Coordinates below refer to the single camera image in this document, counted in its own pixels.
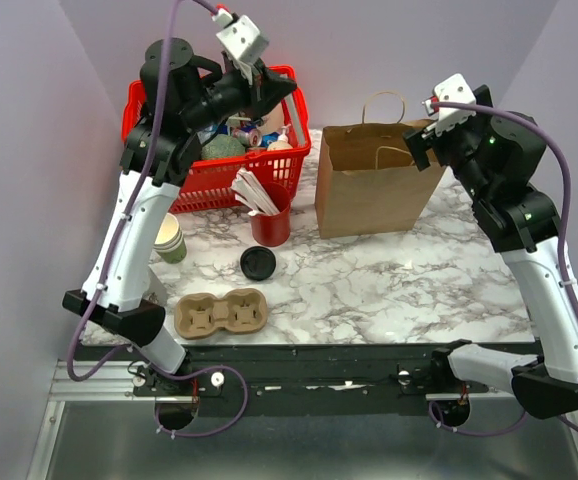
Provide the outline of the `brown paper bag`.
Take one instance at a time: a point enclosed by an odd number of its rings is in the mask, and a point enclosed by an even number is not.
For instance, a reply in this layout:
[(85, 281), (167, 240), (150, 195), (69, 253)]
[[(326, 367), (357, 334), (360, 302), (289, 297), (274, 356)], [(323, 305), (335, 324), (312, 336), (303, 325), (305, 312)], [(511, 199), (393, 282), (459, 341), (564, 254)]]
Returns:
[(319, 149), (315, 210), (319, 236), (348, 236), (411, 230), (438, 187), (445, 168), (434, 156), (420, 171), (403, 135), (428, 126), (361, 122), (326, 126)]

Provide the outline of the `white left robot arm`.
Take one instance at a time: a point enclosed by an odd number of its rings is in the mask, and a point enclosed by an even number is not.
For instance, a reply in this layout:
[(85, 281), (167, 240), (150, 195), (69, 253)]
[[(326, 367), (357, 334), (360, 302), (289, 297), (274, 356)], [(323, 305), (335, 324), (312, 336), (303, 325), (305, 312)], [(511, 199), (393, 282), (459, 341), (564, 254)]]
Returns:
[(170, 395), (191, 380), (186, 351), (164, 326), (164, 307), (145, 299), (148, 264), (160, 226), (201, 157), (199, 134), (230, 116), (270, 113), (297, 84), (253, 64), (247, 80), (233, 61), (196, 55), (180, 38), (152, 43), (140, 69), (145, 92), (139, 119), (124, 142), (117, 199), (102, 248), (84, 284), (64, 294), (63, 307), (128, 340), (158, 368)]

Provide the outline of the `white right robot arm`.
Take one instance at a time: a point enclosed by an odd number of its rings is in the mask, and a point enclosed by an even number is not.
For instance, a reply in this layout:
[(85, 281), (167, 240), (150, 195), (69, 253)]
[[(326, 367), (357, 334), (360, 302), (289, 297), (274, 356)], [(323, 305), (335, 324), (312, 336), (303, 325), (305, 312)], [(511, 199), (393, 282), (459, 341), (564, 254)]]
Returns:
[(472, 203), (477, 225), (512, 272), (541, 343), (513, 354), (459, 340), (434, 352), (429, 379), (449, 392), (475, 381), (511, 393), (537, 419), (578, 410), (578, 284), (568, 257), (570, 207), (556, 206), (531, 182), (557, 143), (527, 115), (494, 107), (487, 86), (453, 75), (424, 107), (427, 126), (404, 142), (419, 170), (450, 168)]

